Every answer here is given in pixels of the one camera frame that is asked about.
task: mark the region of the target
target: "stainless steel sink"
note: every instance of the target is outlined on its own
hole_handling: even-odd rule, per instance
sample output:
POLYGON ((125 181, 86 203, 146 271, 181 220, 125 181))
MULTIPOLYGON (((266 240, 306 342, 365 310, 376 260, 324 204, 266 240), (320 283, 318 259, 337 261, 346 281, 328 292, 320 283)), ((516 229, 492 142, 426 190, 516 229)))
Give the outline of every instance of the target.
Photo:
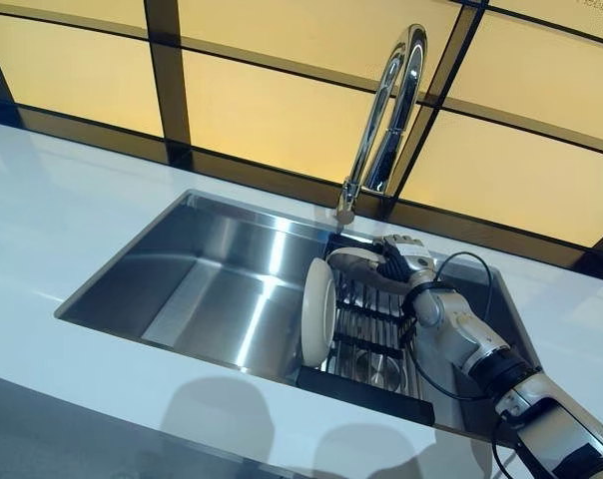
POLYGON ((56 315, 284 380, 305 275, 329 232, 187 193, 56 315))
MULTIPOLYGON (((315 257, 342 245, 366 247, 370 239, 339 236, 186 192, 65 301, 56 316, 410 420, 431 424, 428 410, 430 417, 434 410, 436 426, 488 437, 495 419, 489 403, 458 403, 415 374, 397 337, 403 321, 399 297, 361 287, 348 298, 340 296, 339 307, 349 313, 338 315, 332 359, 319 370, 300 367, 306 272, 315 257), (371 297, 375 334, 360 314, 373 303, 371 297), (376 344, 370 342, 373 337, 376 344)), ((487 322, 536 366, 538 358, 507 287, 496 269, 492 273, 487 322)), ((486 281, 480 266, 460 259, 448 266, 445 278, 475 311, 483 310, 486 281)), ((340 283, 338 274, 335 279, 340 283)), ((417 339, 415 349, 441 385, 476 392, 426 343, 417 339)), ((501 439, 508 442, 508 437, 501 439)))

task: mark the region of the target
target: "faucet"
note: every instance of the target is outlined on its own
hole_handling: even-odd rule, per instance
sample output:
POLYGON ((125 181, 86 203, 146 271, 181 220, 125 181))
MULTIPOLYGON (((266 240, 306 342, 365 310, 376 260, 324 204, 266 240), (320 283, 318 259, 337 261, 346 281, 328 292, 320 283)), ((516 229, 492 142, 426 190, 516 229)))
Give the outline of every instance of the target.
POLYGON ((336 218, 340 225, 349 225, 354 220, 354 203, 362 187, 382 194, 386 191, 390 173, 399 153, 401 139, 419 91, 425 54, 425 29, 421 25, 410 25, 401 33, 390 53, 374 95, 352 170, 341 186, 336 209, 336 218), (388 127, 362 182, 361 176, 368 163, 379 122, 402 67, 403 77, 388 127))

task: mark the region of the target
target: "yellow backlit panel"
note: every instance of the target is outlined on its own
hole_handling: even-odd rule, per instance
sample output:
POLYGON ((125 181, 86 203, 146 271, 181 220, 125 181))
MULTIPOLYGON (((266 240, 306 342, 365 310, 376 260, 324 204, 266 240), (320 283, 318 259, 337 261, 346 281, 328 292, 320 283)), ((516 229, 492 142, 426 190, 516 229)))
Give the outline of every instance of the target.
POLYGON ((603 155, 441 112, 401 197, 592 246, 603 237, 603 155))
POLYGON ((603 140, 603 46, 486 14, 449 96, 603 140))
POLYGON ((146 42, 0 16, 0 67, 17 103, 162 136, 146 42))
POLYGON ((95 18, 146 30, 143 0, 0 0, 0 4, 95 18))
POLYGON ((186 37, 378 79, 399 34, 428 36, 425 91, 459 12, 440 0, 179 0, 186 37))
POLYGON ((184 70, 194 144, 339 183, 350 173, 372 94, 193 52, 184 70))
POLYGON ((490 5, 603 38, 603 0, 492 0, 490 5))

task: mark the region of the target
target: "dish rack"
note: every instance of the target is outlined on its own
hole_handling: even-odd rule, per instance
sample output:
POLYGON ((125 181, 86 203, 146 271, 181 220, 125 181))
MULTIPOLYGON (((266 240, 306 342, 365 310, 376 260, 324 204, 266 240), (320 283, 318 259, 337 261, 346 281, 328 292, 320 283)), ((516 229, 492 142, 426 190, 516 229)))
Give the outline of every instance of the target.
POLYGON ((407 367, 411 362, 399 344, 405 320, 402 298, 334 272, 336 315, 328 357, 321 370, 399 394, 412 395, 407 367))
MULTIPOLYGON (((340 247, 376 246, 332 236, 324 257, 340 247)), ((354 281, 333 270, 336 293, 334 333, 319 369, 302 366, 297 385, 426 425, 434 424, 430 402, 418 399, 419 381, 405 349, 403 298, 354 281)))

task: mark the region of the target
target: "black frame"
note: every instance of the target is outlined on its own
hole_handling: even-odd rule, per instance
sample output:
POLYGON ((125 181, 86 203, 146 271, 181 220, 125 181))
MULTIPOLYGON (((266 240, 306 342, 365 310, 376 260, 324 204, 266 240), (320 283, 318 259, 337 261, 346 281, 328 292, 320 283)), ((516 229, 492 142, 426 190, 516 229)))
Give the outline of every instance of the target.
MULTIPOLYGON (((488 0, 449 1, 460 4, 459 14, 432 82, 426 94, 421 95, 417 100, 421 108, 397 162, 396 171, 399 174, 391 179, 388 197, 363 193, 357 202, 357 213, 603 278, 603 238, 593 247, 585 247, 399 198, 440 111, 523 130, 603 154, 603 140, 447 97, 452 81, 486 11, 577 35, 601 45, 603 45, 603 38, 494 7, 488 4, 488 0)), ((191 139, 188 124, 182 51, 213 55, 369 93, 374 93, 376 81, 186 38, 180 32, 177 0, 145 0, 144 6, 148 31, 112 22, 1 4, 0 15, 82 28, 148 42, 164 130, 163 138, 17 104, 11 96, 1 69, 0 123, 167 164, 324 207, 334 207, 340 189, 338 184, 195 146, 197 139, 191 139)))

